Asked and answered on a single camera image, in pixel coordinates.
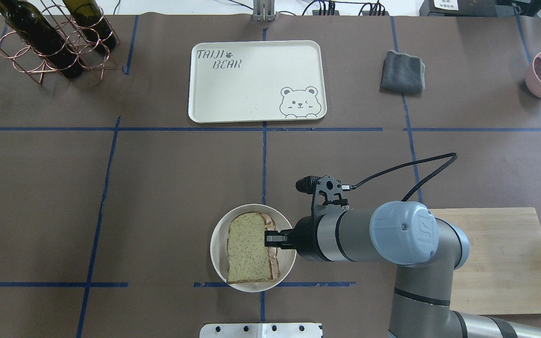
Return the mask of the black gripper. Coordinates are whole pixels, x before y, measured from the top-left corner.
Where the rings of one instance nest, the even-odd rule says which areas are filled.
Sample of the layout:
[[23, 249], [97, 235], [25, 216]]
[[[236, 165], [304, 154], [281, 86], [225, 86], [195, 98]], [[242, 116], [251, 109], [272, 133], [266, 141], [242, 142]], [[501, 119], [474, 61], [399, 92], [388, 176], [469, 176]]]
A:
[[268, 248], [294, 248], [307, 261], [320, 261], [317, 249], [317, 230], [312, 216], [301, 218], [292, 230], [266, 230], [264, 246]]

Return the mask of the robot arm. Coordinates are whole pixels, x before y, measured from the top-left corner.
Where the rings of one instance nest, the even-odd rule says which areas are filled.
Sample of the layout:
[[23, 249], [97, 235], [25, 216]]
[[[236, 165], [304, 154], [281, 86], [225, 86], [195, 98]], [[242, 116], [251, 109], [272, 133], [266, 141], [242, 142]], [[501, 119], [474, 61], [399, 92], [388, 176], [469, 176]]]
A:
[[395, 264], [390, 338], [541, 338], [537, 327], [451, 310], [453, 273], [466, 263], [470, 242], [422, 203], [313, 206], [294, 228], [265, 231], [264, 244], [296, 250], [309, 261]]

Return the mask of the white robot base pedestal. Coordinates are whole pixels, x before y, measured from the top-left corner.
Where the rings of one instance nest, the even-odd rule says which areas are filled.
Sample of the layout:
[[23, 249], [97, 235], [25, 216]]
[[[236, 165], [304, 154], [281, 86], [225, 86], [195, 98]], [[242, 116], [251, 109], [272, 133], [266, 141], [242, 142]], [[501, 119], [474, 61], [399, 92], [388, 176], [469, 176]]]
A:
[[209, 323], [200, 338], [322, 338], [321, 323]]

